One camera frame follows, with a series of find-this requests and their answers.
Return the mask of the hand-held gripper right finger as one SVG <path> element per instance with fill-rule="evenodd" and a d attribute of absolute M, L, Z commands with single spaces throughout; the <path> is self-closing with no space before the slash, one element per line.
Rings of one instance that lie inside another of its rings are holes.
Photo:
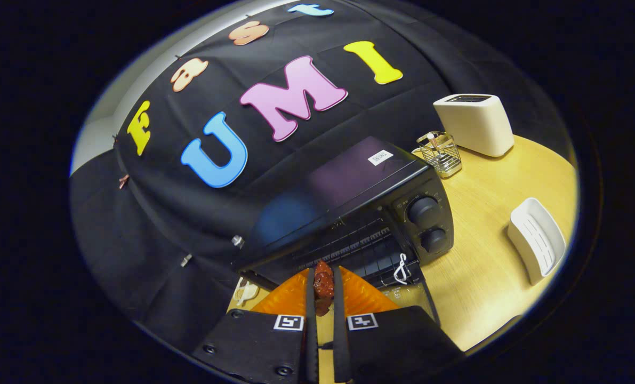
<path fill-rule="evenodd" d="M 334 380 L 423 383 L 464 352 L 420 306 L 398 306 L 350 270 L 334 273 Z"/>

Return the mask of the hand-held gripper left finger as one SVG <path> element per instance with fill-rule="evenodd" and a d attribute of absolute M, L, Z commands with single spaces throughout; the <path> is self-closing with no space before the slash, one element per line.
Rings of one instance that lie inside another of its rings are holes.
<path fill-rule="evenodd" d="M 195 360 L 236 383 L 319 382 L 314 276 L 307 268 L 271 292 L 301 311 L 231 309 L 193 350 Z"/>

